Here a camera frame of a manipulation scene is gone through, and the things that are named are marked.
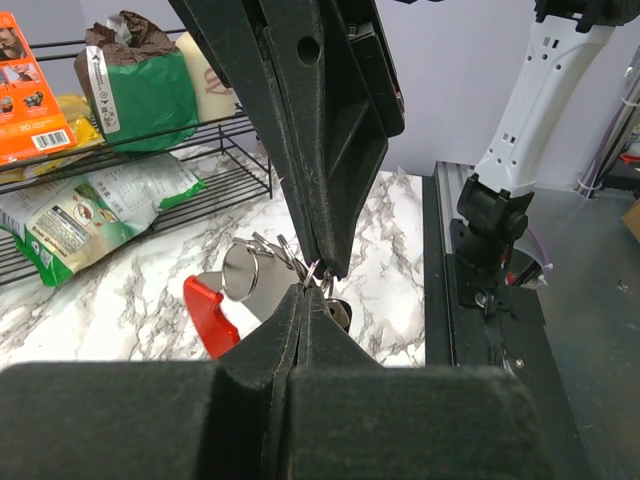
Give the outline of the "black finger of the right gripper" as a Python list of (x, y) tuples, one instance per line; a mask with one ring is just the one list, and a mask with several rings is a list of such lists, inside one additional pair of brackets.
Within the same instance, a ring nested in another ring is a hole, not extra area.
[(176, 1), (281, 177), (303, 256), (345, 277), (404, 101), (372, 1)]

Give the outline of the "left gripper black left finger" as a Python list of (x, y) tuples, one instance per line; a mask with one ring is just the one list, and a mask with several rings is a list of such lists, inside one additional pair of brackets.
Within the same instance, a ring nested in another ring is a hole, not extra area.
[(288, 479), (286, 384), (305, 292), (218, 360), (1, 373), (5, 479)]

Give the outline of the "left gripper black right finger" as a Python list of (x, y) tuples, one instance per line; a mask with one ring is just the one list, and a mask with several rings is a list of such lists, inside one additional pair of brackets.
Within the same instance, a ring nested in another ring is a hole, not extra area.
[(291, 479), (551, 479), (534, 402), (492, 367), (385, 368), (301, 300), (288, 380)]

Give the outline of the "metal keyring coil red holder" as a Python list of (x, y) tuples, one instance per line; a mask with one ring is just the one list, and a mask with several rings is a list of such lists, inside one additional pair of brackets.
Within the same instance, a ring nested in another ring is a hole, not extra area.
[(186, 309), (208, 355), (217, 359), (241, 340), (238, 327), (223, 311), (225, 300), (243, 305), (263, 322), (296, 283), (316, 284), (318, 260), (306, 265), (282, 235), (272, 243), (255, 232), (235, 238), (219, 271), (188, 277), (183, 284)]

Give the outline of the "cream pump soap bottle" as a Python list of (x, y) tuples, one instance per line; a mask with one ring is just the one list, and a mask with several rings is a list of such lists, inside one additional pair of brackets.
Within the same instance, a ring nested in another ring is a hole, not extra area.
[(175, 44), (184, 56), (193, 84), (199, 120), (207, 122), (232, 116), (236, 111), (234, 91), (224, 86), (191, 35), (183, 33)]

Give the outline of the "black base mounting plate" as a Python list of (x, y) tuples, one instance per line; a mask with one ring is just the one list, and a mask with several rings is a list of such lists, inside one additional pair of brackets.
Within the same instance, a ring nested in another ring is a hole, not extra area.
[(450, 224), (453, 253), (446, 254), (435, 176), (423, 178), (422, 192), (427, 364), (515, 375), (533, 397), (559, 478), (592, 478), (538, 294), (507, 281), (533, 196), (494, 193), (471, 177), (457, 203), (463, 219)]

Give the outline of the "green and brown bag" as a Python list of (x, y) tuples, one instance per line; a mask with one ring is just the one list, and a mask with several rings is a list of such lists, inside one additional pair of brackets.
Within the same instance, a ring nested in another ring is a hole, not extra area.
[(163, 151), (196, 132), (196, 95), (184, 55), (147, 18), (122, 10), (94, 23), (74, 69), (112, 150)]

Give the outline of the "yellow snack packet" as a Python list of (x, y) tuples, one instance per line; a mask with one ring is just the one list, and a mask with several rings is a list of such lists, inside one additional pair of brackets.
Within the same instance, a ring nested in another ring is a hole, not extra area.
[(30, 166), (6, 170), (1, 173), (1, 184), (32, 180), (67, 167), (94, 153), (93, 148), (104, 143), (104, 138), (92, 122), (92, 114), (85, 97), (77, 94), (56, 96), (65, 120), (69, 123), (77, 144), (66, 148), (69, 155), (60, 157), (58, 152), (46, 156), (46, 160)]

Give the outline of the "white green pouch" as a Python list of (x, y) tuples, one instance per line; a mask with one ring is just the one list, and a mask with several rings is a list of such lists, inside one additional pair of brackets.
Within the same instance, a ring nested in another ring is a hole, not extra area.
[(159, 215), (206, 188), (161, 153), (1, 196), (1, 228), (57, 287), (147, 231)]

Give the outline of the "orange snack box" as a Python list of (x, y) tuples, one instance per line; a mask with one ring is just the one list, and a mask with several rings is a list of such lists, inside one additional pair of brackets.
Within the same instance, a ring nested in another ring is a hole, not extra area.
[(16, 19), (1, 14), (1, 164), (77, 144)]

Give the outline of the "right aluminium extrusion rail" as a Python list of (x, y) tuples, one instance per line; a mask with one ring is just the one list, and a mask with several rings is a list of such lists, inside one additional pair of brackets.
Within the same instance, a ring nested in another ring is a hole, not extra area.
[(437, 162), (435, 166), (434, 176), (437, 183), (443, 246), (446, 254), (453, 253), (450, 224), (452, 220), (463, 219), (457, 211), (457, 203), (467, 178), (472, 174), (473, 167), (468, 165)]

